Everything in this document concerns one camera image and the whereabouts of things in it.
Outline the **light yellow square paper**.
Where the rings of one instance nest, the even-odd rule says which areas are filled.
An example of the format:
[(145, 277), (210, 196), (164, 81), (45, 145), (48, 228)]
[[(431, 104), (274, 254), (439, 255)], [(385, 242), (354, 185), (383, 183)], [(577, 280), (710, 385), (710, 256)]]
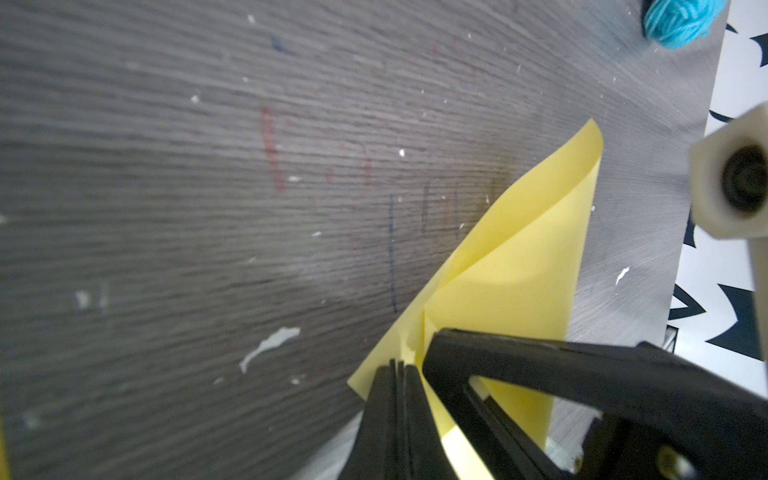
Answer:
[[(444, 329), (548, 341), (565, 337), (603, 148), (602, 133), (589, 120), (511, 185), (349, 379), (366, 402), (376, 370), (394, 360), (398, 425), (398, 363), (414, 365), (456, 479), (497, 478), (425, 379), (430, 344)], [(550, 395), (482, 377), (470, 383), (543, 450)]]

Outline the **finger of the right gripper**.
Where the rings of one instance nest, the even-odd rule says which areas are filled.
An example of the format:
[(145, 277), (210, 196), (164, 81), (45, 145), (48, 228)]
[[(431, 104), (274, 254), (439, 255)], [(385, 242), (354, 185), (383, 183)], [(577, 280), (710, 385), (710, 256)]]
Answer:
[(425, 379), (497, 479), (565, 479), (482, 377), (592, 407), (581, 479), (763, 479), (766, 401), (678, 356), (634, 347), (534, 340), (444, 329)]

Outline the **turquoise yarn ball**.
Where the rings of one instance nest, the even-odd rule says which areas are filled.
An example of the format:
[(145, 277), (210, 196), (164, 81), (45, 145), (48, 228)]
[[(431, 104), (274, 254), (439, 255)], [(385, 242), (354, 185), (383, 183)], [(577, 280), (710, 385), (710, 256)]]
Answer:
[(710, 34), (726, 0), (654, 0), (643, 18), (644, 36), (666, 49), (679, 49)]

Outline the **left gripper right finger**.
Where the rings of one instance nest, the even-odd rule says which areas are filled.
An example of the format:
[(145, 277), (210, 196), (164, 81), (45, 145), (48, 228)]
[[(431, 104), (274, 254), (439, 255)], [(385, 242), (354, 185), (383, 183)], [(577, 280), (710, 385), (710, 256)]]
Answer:
[(456, 479), (418, 369), (398, 363), (398, 478)]

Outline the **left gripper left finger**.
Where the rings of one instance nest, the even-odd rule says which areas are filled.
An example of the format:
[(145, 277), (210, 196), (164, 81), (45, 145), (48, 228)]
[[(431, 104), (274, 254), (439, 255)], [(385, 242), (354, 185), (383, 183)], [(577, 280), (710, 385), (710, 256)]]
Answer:
[(397, 365), (376, 370), (349, 458), (339, 480), (396, 479)]

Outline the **dark yellow square paper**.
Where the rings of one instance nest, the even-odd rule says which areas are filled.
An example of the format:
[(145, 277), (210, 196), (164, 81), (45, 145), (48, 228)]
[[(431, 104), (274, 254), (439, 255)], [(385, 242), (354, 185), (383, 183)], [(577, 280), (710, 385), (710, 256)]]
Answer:
[(3, 433), (3, 426), (0, 426), (0, 480), (11, 480), (11, 469), (9, 466), (6, 442)]

